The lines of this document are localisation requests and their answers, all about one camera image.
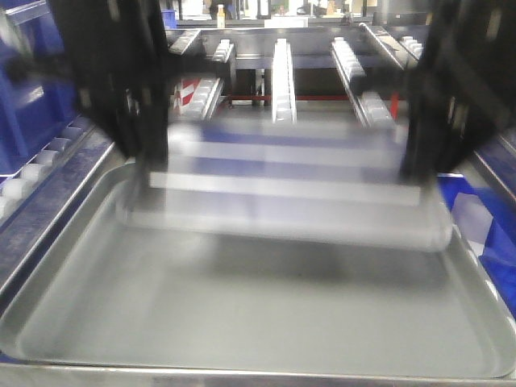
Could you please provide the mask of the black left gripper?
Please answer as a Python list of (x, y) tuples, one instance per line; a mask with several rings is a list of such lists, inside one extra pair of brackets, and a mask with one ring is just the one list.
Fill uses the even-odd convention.
[(7, 63), (12, 81), (71, 81), (77, 109), (135, 159), (123, 206), (132, 209), (150, 193), (150, 172), (168, 155), (168, 55), (157, 1), (50, 1), (63, 52), (34, 53), (12, 20)]

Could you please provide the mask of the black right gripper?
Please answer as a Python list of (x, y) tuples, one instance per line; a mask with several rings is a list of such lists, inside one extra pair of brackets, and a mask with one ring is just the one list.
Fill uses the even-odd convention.
[(448, 173), (515, 126), (515, 3), (435, 1), (407, 72), (409, 132), (400, 174)]

